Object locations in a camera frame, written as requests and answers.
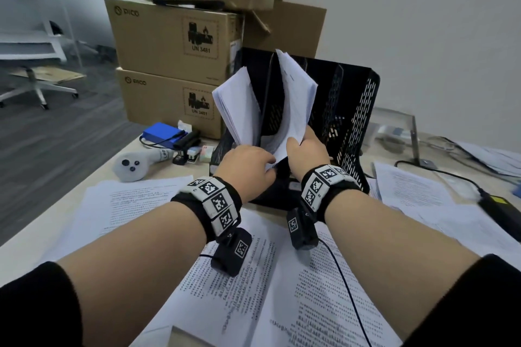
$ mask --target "hand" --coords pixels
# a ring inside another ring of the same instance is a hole
[[[214,176],[231,184],[247,203],[263,193],[275,182],[275,170],[266,171],[267,163],[275,163],[275,157],[255,146],[238,146],[228,151]]]
[[[300,146],[295,138],[290,137],[286,142],[286,152],[290,169],[296,179],[302,182],[305,174],[320,165],[329,165],[329,154],[315,132],[307,126],[304,139]]]

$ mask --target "desk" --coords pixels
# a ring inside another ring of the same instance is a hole
[[[140,150],[141,144],[136,139],[128,146],[123,148],[112,159],[107,161],[103,166],[88,176],[79,185],[74,187],[58,202],[48,208],[42,215],[26,226],[21,232],[16,234],[7,243],[0,248],[0,285],[3,285],[17,277],[22,276],[30,271],[40,259],[42,254],[48,250],[60,236],[62,230],[72,219],[75,209],[83,199],[85,190],[94,186],[103,180],[116,180],[116,176],[112,172],[112,164],[114,158],[120,153]],[[446,153],[432,149],[430,147],[421,146],[420,153],[422,158],[433,160],[438,167],[448,172],[457,172],[461,175],[475,180],[487,192],[496,194],[508,199],[514,206],[521,210],[521,199],[512,195],[513,186],[486,174],[479,173],[471,168],[465,167],[458,162],[452,160]],[[375,142],[369,150],[361,157],[361,164],[364,170],[371,174],[371,162],[383,162],[393,164],[396,160],[407,160],[412,158],[411,149],[401,155],[395,155],[385,150],[378,142]],[[416,173],[418,175],[443,181],[434,173],[426,171],[414,166],[401,165],[404,170]],[[194,178],[208,175],[208,164],[187,164],[186,166],[176,166],[170,162],[163,162],[151,166],[147,178],[172,178],[193,175]],[[455,192],[452,196],[457,203],[467,203],[460,198]],[[251,210],[257,211],[263,217],[270,219],[280,225],[285,225],[285,212],[274,210],[267,207],[255,206],[252,204],[245,205]],[[185,333],[174,330],[175,338],[170,339],[170,345],[196,346],[203,345],[194,338]]]

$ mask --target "black sleeve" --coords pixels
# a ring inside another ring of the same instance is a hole
[[[16,345],[81,346],[81,311],[65,271],[54,262],[39,265],[0,288],[0,330]]]
[[[518,344],[519,310],[521,272],[487,255],[463,273],[403,345]]]

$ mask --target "black mesh file organizer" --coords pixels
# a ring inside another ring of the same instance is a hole
[[[374,106],[380,77],[370,68],[337,62],[293,57],[317,83],[309,119],[333,162],[349,172],[365,193],[369,185],[360,165],[360,149]],[[284,89],[277,55],[243,48],[242,65],[248,68],[262,113],[261,135],[277,133],[284,108]],[[233,146],[226,132],[212,156],[211,171]],[[290,210],[300,200],[300,184],[290,177],[288,160],[277,165],[277,180],[253,203]]]

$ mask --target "white office chair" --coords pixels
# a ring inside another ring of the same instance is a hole
[[[74,88],[62,87],[45,81],[38,81],[34,76],[30,62],[42,59],[59,59],[66,62],[59,38],[53,34],[49,19],[45,16],[43,0],[0,0],[0,60],[11,61],[10,66],[22,66],[26,69],[29,81],[25,85],[0,95],[0,107],[3,101],[25,92],[35,91],[40,106],[48,110],[42,89],[61,91],[78,97]]]

